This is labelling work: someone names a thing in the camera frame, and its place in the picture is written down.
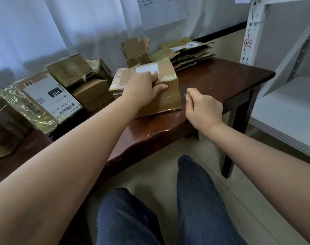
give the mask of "wooden table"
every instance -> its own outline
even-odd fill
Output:
[[[244,133],[260,85],[275,76],[270,70],[213,58],[177,73],[180,86],[195,87],[223,103],[223,113],[235,110],[233,128]],[[194,131],[182,110],[134,119],[123,132],[97,184]],[[31,131],[18,149],[0,159],[0,182],[33,155],[51,144],[39,131]],[[233,162],[226,157],[222,174],[229,177]]]

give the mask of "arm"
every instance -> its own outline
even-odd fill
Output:
[[[0,183],[0,244],[58,244],[128,123],[167,88],[156,79],[135,74],[122,97]]]
[[[186,116],[222,149],[274,208],[310,242],[310,164],[262,144],[222,122],[222,103],[188,89]]]

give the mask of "person's left hand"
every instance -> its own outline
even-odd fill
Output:
[[[153,82],[158,78],[158,74],[136,73],[124,87],[122,97],[133,100],[134,104],[140,109],[150,103],[156,95],[167,89],[165,84],[159,84],[153,87]]]

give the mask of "forearm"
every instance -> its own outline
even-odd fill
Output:
[[[225,124],[205,134],[310,242],[310,164],[262,144]]]
[[[2,181],[0,244],[57,243],[137,111],[117,99]]]

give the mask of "curtain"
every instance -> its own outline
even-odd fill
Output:
[[[198,38],[247,20],[235,0],[187,0],[188,18],[144,31],[137,0],[0,0],[0,89],[74,53],[126,67],[119,43],[140,35]]]

